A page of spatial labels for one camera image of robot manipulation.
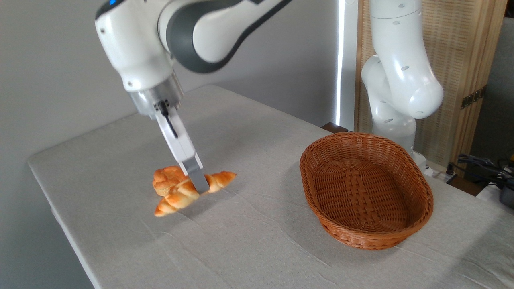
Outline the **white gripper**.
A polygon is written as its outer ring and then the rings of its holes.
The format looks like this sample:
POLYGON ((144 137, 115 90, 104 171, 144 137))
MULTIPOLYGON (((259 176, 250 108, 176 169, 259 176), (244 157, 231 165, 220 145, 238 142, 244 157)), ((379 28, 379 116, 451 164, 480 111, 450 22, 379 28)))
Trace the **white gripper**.
POLYGON ((175 160, 179 162, 184 174, 192 181, 199 194, 206 193, 210 186, 204 176, 203 165, 196 155, 196 150, 175 107, 167 107, 167 115, 161 111, 162 106, 154 106, 155 117, 162 135, 175 160))

